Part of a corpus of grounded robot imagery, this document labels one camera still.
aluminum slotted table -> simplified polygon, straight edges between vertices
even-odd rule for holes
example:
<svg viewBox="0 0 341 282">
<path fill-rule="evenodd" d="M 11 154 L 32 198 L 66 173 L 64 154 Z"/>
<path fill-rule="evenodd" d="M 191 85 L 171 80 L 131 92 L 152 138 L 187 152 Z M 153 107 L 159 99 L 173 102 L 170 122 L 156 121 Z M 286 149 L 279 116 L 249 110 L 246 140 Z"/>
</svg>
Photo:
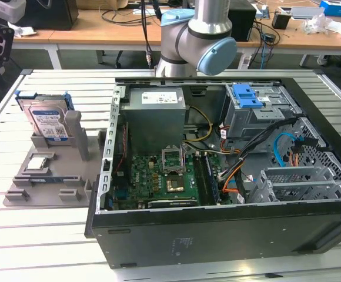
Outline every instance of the aluminum slotted table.
<svg viewBox="0 0 341 282">
<path fill-rule="evenodd" d="M 88 135 L 108 127 L 115 78 L 149 70 L 35 70 L 21 75 L 0 104 L 0 281 L 341 281 L 341 243 L 325 254 L 111 270 L 94 239 L 83 235 L 87 208 L 5 207 L 4 193 L 31 147 L 31 127 L 15 90 L 68 91 Z M 230 70 L 224 76 L 294 78 L 341 134 L 341 91 L 311 70 Z"/>
</svg>

chip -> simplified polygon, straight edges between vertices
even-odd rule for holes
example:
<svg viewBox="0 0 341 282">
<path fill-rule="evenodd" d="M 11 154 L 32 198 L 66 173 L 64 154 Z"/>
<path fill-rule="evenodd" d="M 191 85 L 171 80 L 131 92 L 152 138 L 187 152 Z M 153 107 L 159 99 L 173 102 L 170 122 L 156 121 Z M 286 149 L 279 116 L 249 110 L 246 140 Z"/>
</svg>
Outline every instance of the chip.
<svg viewBox="0 0 341 282">
<path fill-rule="evenodd" d="M 169 193 L 183 192 L 183 176 L 178 174 L 169 174 L 166 177 L 166 191 Z"/>
</svg>

blue box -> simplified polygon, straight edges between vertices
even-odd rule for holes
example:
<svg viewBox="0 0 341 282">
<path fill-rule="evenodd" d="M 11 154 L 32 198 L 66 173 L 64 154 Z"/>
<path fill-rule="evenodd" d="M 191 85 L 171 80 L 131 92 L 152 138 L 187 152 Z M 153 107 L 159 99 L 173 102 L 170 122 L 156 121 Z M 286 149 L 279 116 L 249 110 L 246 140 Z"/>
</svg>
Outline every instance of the blue box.
<svg viewBox="0 0 341 282">
<path fill-rule="evenodd" d="M 326 16 L 341 16 L 341 2 L 322 1 L 319 6 L 325 8 Z"/>
</svg>

hard drive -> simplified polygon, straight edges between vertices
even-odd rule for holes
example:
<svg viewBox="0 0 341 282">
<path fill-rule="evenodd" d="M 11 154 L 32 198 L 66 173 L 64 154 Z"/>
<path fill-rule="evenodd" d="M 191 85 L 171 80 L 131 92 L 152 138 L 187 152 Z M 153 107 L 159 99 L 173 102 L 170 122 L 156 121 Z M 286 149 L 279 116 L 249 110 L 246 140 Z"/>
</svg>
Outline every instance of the hard drive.
<svg viewBox="0 0 341 282">
<path fill-rule="evenodd" d="M 71 131 L 65 123 L 65 115 L 68 110 L 74 110 L 70 94 L 40 95 L 16 91 L 15 95 L 36 136 L 50 141 L 68 140 Z"/>
</svg>

green motherboard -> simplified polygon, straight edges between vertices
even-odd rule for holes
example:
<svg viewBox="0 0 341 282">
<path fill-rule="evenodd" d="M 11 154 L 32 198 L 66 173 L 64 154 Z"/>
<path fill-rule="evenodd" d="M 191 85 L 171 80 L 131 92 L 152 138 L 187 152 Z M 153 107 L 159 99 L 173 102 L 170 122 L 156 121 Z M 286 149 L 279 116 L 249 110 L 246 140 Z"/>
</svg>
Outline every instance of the green motherboard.
<svg viewBox="0 0 341 282">
<path fill-rule="evenodd" d="M 220 159 L 210 154 L 213 175 L 222 171 Z M 179 156 L 168 156 L 168 167 L 180 164 Z M 193 156 L 185 155 L 184 169 L 179 173 L 164 173 L 161 155 L 133 156 L 131 183 L 127 190 L 115 190 L 117 209 L 141 209 L 156 200 L 195 200 L 200 205 Z"/>
</svg>

